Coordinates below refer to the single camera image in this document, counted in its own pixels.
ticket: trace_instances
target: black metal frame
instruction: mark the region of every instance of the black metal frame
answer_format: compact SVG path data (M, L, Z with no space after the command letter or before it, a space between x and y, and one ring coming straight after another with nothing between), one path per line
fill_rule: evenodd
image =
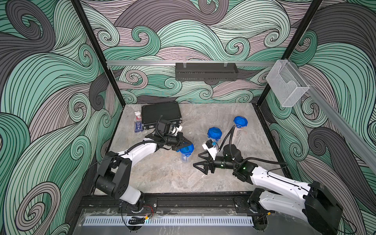
M94 31L91 28L89 20L86 17L86 14L83 10L83 7L80 3L80 0L71 0L73 7L76 10L76 13L84 27L84 30L89 37L89 40L94 48L95 53L98 56L98 59L109 79L115 94L117 95L123 110L124 111L125 101L121 95L120 89L116 84L115 77L111 70L107 67L106 58L100 49L99 43L95 37ZM289 43L288 47L286 48L283 56L281 59L287 59L293 53L296 45L299 43L301 37L304 35L309 23L311 22L314 14L316 13L317 9L319 8L322 0L313 0L311 5L309 6L307 13L303 17L296 33L294 34L291 42ZM270 142L270 145L276 155L278 161L284 161L279 148L271 135L271 132L268 128L264 115L260 110L260 106L262 105L263 101L265 100L267 94L270 91L270 86L267 84L265 89L263 90L260 98L258 99L256 104L253 104L255 112L261 122L261 126L263 127L265 134ZM120 118L116 124L115 129L119 124ZM111 142L114 138L114 135L111 137L108 149L111 145ZM288 178L291 178L291 173L287 168L282 169L284 175ZM145 200L153 201L157 199L157 210L158 212L168 212L172 209L234 209L239 213L244 213L245 210L246 214L249 216L258 216L260 214L252 214L248 213L249 211L247 208L243 208L242 205L238 205L238 202L246 202L250 197L252 192L210 192L210 193L159 193L159 194L145 194ZM71 228L68 234L72 234L74 228L77 224L77 221L80 217L82 209L100 209L100 208L120 208L120 200L113 199L109 196L83 196L80 202L80 205L76 211L74 216L75 222L71 224Z
M315 13L318 10L322 1L323 0L313 0L312 1L311 5L309 6L306 14L304 15L302 21L300 22L298 29L296 30L293 38L291 39L290 43L288 44L288 46L287 46L284 54L282 55L281 59L288 59L291 56L295 47L298 45L300 39L302 38L302 36L306 32L309 24L311 23L313 16L315 15ZM270 91L270 86L269 86L269 84L267 84L265 89L263 90L260 98L257 100L257 103L256 103L257 107L260 107L262 105L262 103L264 102L264 100L265 100L266 96L268 95L269 91Z
M262 114L260 108L257 107L256 104L253 104L253 107L254 107L254 109L255 109L255 112L256 112L256 114L257 114L257 117L258 117L259 120L260 120L261 126L262 126L262 128L264 129L264 132L265 132L265 134L266 134L266 137L268 138L268 141L269 141L269 143L270 143L270 146L271 146L271 148L273 149L274 154L276 155L277 160L278 160L279 162L284 162L285 160L284 160L284 158L283 158L281 152L279 151L278 145L277 145L277 143L275 142L274 137L271 135L270 129L269 129L269 127L268 127L268 124L266 123L266 120L265 120L265 118L264 118L264 115ZM289 170L287 167L282 168L282 171L283 171L285 177L290 178L290 179L293 178L292 175L291 175L291 173L290 173L290 170Z
M110 139L110 143L108 143L108 146L106 148L106 152L108 152L110 150L110 147L111 147L111 144L112 144L112 141L114 140L114 136L115 136L115 133L116 133L116 130L117 130L117 127L119 126L119 122L120 122L120 119L121 119L121 116L123 115L123 111L124 111L124 106L120 112L120 116L119 116L119 119L117 120L116 122L116 126L115 126L115 129L114 129L114 133L113 135L111 136L111 139Z
M86 34L87 34L87 36L90 40L90 43L93 46L95 53L97 54L99 62L101 63L101 65L102 65L102 67L103 67L103 69L106 73L106 76L107 76L108 80L110 81L112 88L114 89L115 94L120 101L120 104L122 105L122 107L124 107L125 101L123 99L123 96L121 95L120 89L116 84L116 80L115 80L115 77L114 77L112 71L110 71L110 69L107 67L106 57L103 54L103 52L102 52L102 50L99 46L99 43L98 43L98 41L97 41L97 39L94 35L94 31L91 28L89 20L88 20L86 14L85 14L85 12L82 8L80 0L71 0L71 2L72 2L74 9L76 10L77 16L80 19L83 28L84 28L84 30L85 30L85 32L86 32Z
M156 213L171 214L185 209L232 209L247 216L259 216L251 213L246 203L252 191L244 192L216 192L216 193L145 193L145 201L156 201ZM75 223L71 224L68 235L72 234L83 209L105 210L112 208L120 210L121 200L110 196L83 196L75 214Z

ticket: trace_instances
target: floor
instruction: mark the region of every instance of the floor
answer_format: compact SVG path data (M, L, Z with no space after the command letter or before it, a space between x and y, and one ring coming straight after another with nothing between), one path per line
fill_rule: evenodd
M141 111L142 105L126 105L110 150L120 152L153 130L134 133L135 111ZM208 129L215 126L221 129L224 137L233 125L235 116L243 116L248 126L238 139L237 148L242 156L257 157L277 161L252 104L179 104L182 113L182 132L195 150L191 162L183 163L181 154L160 149L145 157L131 171L129 185L144 193L213 192L213 191L251 191L254 185L241 182L232 175L232 170L216 169L214 174L203 174L192 163L203 161L198 154L203 152L202 144L208 140ZM263 162L256 162L267 170L278 168ZM283 175L281 170L274 171Z

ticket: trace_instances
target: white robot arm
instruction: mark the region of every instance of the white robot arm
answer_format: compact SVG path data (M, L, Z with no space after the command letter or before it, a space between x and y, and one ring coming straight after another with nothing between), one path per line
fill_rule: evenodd
M143 206L144 197L141 191L128 185L131 168L164 145L171 146L172 150L191 145L192 143L183 137L183 133L179 132L181 128L161 120L155 134L147 135L142 142L119 153L106 153L94 178L95 187L115 199L126 201L133 211L139 211ZM249 198L249 205L254 212L279 211L308 222L323 234L337 233L343 208L324 185L319 182L312 184L298 182L271 173L248 161L256 158L243 159L241 152L233 144L223 148L223 156L217 156L221 147L217 150L217 145L211 140L204 143L203 148L206 151L200 153L199 157L205 161L194 163L193 166L204 174L208 174L209 170L214 173L216 168L232 169L233 175L239 180L272 190L265 191L260 188L254 190ZM116 167L118 170L113 173L111 168Z
M119 153L107 152L94 177L94 186L115 199L126 201L134 211L139 211L143 206L143 193L128 185L131 168L164 145L171 146L173 151L191 145L192 142L180 130L182 126L160 120L155 133L147 135L142 142ZM118 168L116 173L111 171L112 168Z
M274 174L248 160L287 165L285 162L243 159L240 150L231 144L233 129L229 144L223 148L223 156L218 156L217 153L226 138L219 150L216 144L208 140L203 144L206 151L199 154L205 161L194 163L193 166L204 174L208 174L209 170L214 173L216 168L232 169L233 175L239 180L272 190L256 188L253 191L249 204L254 212L279 211L308 222L322 234L337 234L343 207L327 187L316 181L308 184Z

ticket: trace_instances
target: red wire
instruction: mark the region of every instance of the red wire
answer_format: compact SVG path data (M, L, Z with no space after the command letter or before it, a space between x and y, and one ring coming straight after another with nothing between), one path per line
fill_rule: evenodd
M153 210L152 206L151 206L151 205L149 205L149 204L145 204L145 206L148 206L148 207L150 207L150 209L152 210L152 216L153 216L153 215L154 215L154 210Z

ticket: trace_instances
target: wave pattern wallpaper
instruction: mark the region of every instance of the wave pattern wallpaper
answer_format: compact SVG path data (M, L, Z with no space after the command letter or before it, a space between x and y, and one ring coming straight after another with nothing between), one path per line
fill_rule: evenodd
M1 234L66 234L91 188L122 107L87 42L70 0L0 1Z
M339 2L332 0L327 4ZM81 0L107 60L282 57L310 0ZM255 102L270 68L240 67L235 82L178 82L174 67L114 66L126 103Z
M321 7L290 59L376 152L375 7L362 0ZM262 111L293 178L324 183L356 234L374 234L376 176L314 100L304 95L282 108L270 92ZM340 230L355 228L342 221Z

